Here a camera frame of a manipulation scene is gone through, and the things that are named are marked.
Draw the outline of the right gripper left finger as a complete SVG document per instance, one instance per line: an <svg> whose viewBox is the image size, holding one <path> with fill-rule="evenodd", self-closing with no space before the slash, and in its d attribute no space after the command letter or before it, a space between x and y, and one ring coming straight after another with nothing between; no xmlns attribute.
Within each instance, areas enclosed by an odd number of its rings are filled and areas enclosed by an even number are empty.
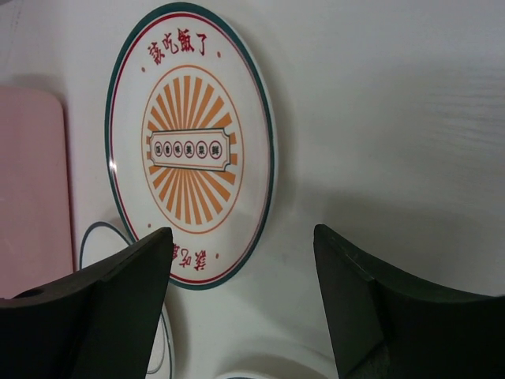
<svg viewBox="0 0 505 379"><path fill-rule="evenodd" d="M114 255L1 300L3 378L144 378L172 265L161 227Z"/></svg>

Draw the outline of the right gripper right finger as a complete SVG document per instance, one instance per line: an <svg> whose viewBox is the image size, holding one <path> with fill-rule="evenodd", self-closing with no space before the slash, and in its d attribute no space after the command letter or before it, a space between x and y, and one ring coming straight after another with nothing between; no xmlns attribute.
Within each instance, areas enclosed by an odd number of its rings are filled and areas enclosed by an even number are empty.
<svg viewBox="0 0 505 379"><path fill-rule="evenodd" d="M409 274L323 224L313 250L339 377L503 377L503 297Z"/></svg>

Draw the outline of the orange sunburst plate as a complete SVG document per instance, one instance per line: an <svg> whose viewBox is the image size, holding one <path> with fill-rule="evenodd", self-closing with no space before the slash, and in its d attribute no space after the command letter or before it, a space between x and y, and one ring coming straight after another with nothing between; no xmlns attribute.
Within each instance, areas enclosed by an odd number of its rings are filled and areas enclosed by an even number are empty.
<svg viewBox="0 0 505 379"><path fill-rule="evenodd" d="M104 133L129 237L171 228L179 287L235 276L264 232L278 176L270 96L236 30L190 2L149 12L114 64Z"/></svg>

